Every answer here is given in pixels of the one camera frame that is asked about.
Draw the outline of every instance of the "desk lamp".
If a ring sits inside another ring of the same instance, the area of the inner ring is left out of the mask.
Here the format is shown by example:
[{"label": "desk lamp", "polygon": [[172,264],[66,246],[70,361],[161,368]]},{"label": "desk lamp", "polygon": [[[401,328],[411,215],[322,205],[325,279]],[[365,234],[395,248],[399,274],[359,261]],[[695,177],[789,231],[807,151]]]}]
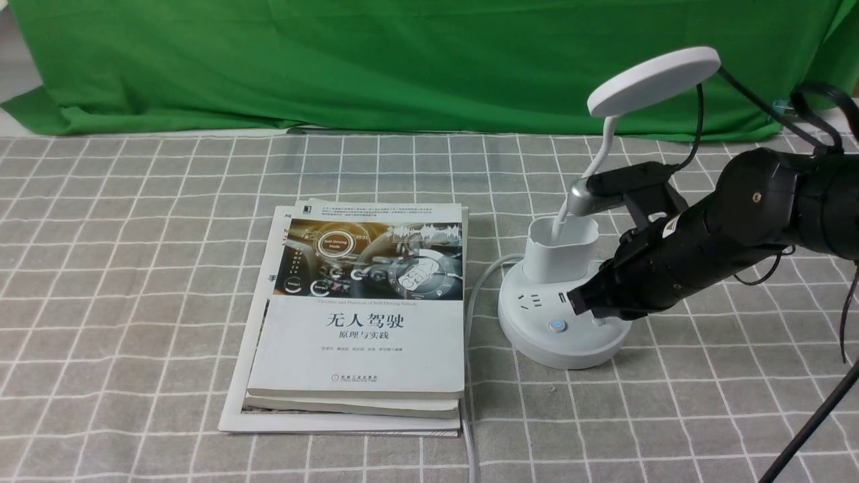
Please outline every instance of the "desk lamp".
[{"label": "desk lamp", "polygon": [[[605,118],[602,145],[582,180],[596,173],[612,147],[620,116],[674,97],[699,85],[719,69],[718,53],[706,46],[652,58],[600,85],[588,97],[592,116]],[[597,271],[597,223],[589,215],[606,203],[576,183],[555,217],[533,220],[525,256],[504,277],[498,316],[510,343],[537,363],[561,370],[603,364],[616,354],[631,329],[616,317],[576,315],[564,294]]]}]

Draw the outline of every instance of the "gray tablecloth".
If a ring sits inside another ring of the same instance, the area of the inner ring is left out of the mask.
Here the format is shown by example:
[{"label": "gray tablecloth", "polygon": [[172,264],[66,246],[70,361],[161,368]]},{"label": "gray tablecloth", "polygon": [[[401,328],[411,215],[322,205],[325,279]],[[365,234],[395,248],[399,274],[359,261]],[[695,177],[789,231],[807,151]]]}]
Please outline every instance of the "gray tablecloth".
[{"label": "gray tablecloth", "polygon": [[[270,216],[299,196],[462,203],[470,284],[523,250],[599,141],[0,138],[0,481],[465,481],[461,439],[217,432]],[[703,147],[678,189],[700,200],[749,147]],[[606,166],[687,149],[624,139]],[[607,257],[631,220],[597,219]],[[834,328],[851,270],[799,250],[767,284],[636,322],[611,363],[576,372],[511,350],[494,278],[470,351],[484,481],[752,481],[846,371]],[[854,391],[781,481],[859,481],[858,449]]]}]

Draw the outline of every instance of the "green backdrop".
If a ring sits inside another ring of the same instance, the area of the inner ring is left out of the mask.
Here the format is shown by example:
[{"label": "green backdrop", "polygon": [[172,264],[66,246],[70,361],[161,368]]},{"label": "green backdrop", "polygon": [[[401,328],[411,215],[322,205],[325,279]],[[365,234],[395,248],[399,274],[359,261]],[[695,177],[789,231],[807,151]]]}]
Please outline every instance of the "green backdrop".
[{"label": "green backdrop", "polygon": [[[856,0],[11,0],[45,86],[3,104],[42,134],[299,124],[599,133],[588,94],[693,45],[763,99],[859,77]],[[709,139],[778,128],[721,79]],[[694,90],[618,131],[685,140]]]}]

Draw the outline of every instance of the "lamp base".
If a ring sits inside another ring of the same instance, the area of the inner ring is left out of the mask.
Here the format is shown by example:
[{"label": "lamp base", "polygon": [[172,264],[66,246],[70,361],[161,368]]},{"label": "lamp base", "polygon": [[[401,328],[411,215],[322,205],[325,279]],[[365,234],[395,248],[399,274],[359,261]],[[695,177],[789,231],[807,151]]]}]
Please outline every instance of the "lamp base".
[{"label": "lamp base", "polygon": [[594,367],[608,361],[630,333],[630,321],[597,319],[587,312],[576,315],[566,293],[596,273],[591,268],[581,279],[538,284],[513,266],[498,294],[501,329],[515,349],[534,362],[560,370]]}]

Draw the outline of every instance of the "stack of books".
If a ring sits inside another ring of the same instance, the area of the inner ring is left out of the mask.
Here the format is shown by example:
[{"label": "stack of books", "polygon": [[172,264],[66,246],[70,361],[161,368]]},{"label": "stack of books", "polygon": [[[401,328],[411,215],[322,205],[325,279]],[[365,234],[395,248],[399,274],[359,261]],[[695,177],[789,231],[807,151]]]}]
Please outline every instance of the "stack of books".
[{"label": "stack of books", "polygon": [[219,429],[457,436],[467,219],[278,207]]}]

